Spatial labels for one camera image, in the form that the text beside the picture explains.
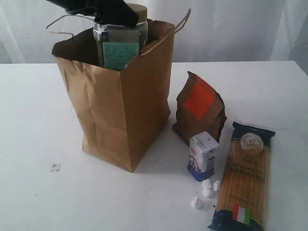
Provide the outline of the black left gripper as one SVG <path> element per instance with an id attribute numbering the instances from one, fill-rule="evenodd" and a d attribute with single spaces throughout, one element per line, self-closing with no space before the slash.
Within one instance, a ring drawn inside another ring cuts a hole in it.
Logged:
<path id="1" fill-rule="evenodd" d="M 100 25 L 134 28 L 139 16 L 123 0 L 49 0 L 68 14 L 96 15 Z"/>

